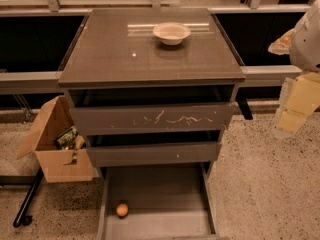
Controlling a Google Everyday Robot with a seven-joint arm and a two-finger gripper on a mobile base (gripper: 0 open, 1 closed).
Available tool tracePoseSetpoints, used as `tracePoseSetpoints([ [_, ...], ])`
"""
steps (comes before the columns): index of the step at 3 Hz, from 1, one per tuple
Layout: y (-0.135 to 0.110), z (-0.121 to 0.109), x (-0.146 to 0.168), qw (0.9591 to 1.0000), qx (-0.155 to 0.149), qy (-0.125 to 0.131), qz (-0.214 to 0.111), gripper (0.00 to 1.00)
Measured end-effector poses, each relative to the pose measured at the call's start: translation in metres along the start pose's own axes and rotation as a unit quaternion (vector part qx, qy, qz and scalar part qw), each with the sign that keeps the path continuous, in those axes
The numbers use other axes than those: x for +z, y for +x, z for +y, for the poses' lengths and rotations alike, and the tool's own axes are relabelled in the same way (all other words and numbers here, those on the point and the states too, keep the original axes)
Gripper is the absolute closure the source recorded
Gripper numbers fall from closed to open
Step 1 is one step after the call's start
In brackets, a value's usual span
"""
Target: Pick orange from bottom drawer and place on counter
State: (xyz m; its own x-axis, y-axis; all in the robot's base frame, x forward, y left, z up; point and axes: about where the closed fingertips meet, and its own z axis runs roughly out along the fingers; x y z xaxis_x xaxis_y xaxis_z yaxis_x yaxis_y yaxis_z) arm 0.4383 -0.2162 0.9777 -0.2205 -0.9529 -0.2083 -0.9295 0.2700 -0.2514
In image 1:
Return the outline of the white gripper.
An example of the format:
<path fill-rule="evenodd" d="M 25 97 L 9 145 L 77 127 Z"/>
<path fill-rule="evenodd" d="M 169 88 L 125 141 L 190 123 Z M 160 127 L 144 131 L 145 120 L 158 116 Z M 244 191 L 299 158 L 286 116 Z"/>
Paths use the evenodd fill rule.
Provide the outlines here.
<path fill-rule="evenodd" d="M 288 55 L 301 70 L 320 71 L 320 1 L 316 0 L 293 29 L 270 44 L 268 52 Z M 320 106 L 320 74 L 309 72 L 295 79 L 286 78 L 274 118 L 274 136 L 291 137 Z"/>

